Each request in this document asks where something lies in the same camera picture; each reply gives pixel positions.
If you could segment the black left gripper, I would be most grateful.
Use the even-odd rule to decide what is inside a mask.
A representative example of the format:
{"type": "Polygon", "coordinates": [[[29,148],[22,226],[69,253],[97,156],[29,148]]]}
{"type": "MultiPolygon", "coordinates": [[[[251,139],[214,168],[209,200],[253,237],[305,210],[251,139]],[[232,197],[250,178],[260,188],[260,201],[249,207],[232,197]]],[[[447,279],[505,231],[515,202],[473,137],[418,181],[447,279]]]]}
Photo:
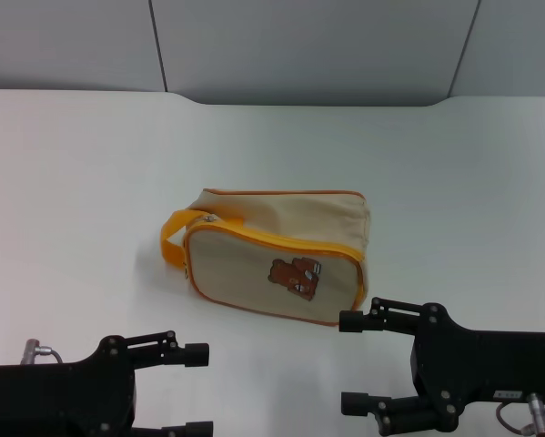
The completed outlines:
{"type": "MultiPolygon", "coordinates": [[[[180,346],[172,330],[106,337],[76,362],[0,366],[0,436],[126,436],[135,418],[134,367],[206,367],[209,345],[180,346]]],[[[134,437],[212,437],[213,422],[158,429],[134,437]]]]}

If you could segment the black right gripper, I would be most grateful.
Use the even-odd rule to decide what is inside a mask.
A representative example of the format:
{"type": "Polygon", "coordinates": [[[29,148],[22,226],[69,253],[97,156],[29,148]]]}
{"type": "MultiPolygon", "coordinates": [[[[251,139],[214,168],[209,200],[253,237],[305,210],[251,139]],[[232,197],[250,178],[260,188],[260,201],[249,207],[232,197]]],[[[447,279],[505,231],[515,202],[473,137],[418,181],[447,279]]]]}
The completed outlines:
{"type": "Polygon", "coordinates": [[[341,393],[341,413],[369,416],[379,433],[452,432],[473,402],[545,404],[545,332],[470,330],[438,306],[373,298],[368,313],[342,310],[340,332],[411,333],[412,377],[418,396],[341,393]]]}

